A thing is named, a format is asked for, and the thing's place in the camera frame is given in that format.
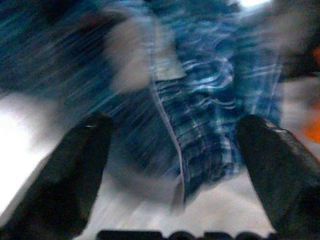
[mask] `white surface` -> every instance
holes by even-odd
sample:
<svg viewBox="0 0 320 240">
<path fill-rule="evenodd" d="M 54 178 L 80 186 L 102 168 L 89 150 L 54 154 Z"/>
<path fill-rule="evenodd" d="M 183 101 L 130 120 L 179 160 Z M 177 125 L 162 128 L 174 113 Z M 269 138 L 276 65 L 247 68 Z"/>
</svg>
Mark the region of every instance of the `white surface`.
<svg viewBox="0 0 320 240">
<path fill-rule="evenodd" d="M 285 84 L 284 127 L 299 133 L 305 120 L 299 116 L 309 112 L 302 96 L 314 93 L 317 84 L 314 79 Z M 301 86 L 306 90 L 299 95 L 297 90 L 303 89 Z M 0 100 L 0 213 L 42 157 L 62 137 L 62 127 L 53 125 L 56 112 L 57 106 L 51 102 L 38 102 L 21 95 Z M 320 157 L 318 144 L 302 140 Z M 105 175 L 91 221 L 78 240 L 93 240 L 101 229 L 158 230 L 165 236 L 176 230 L 187 230 L 197 236 L 204 231 L 233 235 L 252 231 L 263 236 L 272 231 L 246 173 L 203 191 L 180 213 L 128 194 Z"/>
</svg>

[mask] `orange object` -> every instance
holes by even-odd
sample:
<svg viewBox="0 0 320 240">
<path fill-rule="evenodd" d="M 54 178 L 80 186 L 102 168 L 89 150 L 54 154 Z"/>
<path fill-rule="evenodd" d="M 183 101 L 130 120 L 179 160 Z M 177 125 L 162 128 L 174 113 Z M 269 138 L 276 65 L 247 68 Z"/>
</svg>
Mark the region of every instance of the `orange object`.
<svg viewBox="0 0 320 240">
<path fill-rule="evenodd" d="M 314 107 L 312 114 L 306 126 L 302 130 L 302 134 L 309 140 L 320 143 L 320 100 Z"/>
</svg>

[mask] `blue plaid fabric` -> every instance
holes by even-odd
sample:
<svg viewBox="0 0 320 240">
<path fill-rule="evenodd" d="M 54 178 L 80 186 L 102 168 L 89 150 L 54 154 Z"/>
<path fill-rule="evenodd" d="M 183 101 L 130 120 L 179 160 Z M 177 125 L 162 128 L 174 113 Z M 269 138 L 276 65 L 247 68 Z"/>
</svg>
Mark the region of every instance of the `blue plaid fabric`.
<svg viewBox="0 0 320 240">
<path fill-rule="evenodd" d="M 33 5 L 14 2 L 0 3 L 0 88 L 56 99 L 74 121 L 106 112 L 125 136 L 128 164 L 146 175 L 181 175 L 184 200 L 243 166 L 235 138 L 241 117 L 279 123 L 279 56 L 265 47 L 260 26 L 241 25 L 241 13 L 226 0 L 82 0 L 54 26 L 37 18 Z M 56 36 L 101 8 L 148 17 L 141 26 L 148 88 L 126 94 L 108 88 L 114 73 L 94 44 L 108 29 Z M 154 16 L 173 36 L 184 77 L 157 79 Z"/>
</svg>

